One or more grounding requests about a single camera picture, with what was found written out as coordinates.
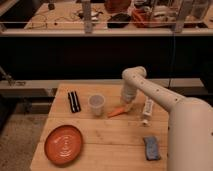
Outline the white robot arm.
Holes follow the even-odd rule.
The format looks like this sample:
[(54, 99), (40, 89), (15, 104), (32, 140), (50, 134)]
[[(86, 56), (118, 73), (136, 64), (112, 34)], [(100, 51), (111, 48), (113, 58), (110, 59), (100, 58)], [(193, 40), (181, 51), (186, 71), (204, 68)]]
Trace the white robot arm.
[(142, 66), (122, 72), (121, 99), (131, 103), (142, 91), (169, 114), (167, 171), (213, 171), (213, 107), (146, 79)]

